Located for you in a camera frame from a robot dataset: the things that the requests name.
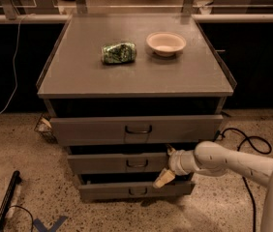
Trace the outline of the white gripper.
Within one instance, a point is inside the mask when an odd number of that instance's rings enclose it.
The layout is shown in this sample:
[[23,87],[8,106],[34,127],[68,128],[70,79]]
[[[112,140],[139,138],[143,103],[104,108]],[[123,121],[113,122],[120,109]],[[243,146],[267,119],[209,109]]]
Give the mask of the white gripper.
[[168,167],[164,168],[153,183],[155,189],[160,189],[164,185],[175,179],[175,175],[184,176],[198,171],[195,155],[193,151],[176,151],[171,145],[166,144],[169,155]]

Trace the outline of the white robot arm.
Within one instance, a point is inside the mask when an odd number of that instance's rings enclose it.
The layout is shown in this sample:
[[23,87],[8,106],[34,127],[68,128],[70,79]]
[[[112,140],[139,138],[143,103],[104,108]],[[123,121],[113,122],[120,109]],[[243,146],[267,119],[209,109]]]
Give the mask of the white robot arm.
[[222,176],[231,170],[242,177],[266,187],[260,232],[273,232],[273,158],[267,158],[227,149],[215,142],[203,141],[194,150],[175,150],[168,146],[167,168],[154,181],[159,189],[189,173]]

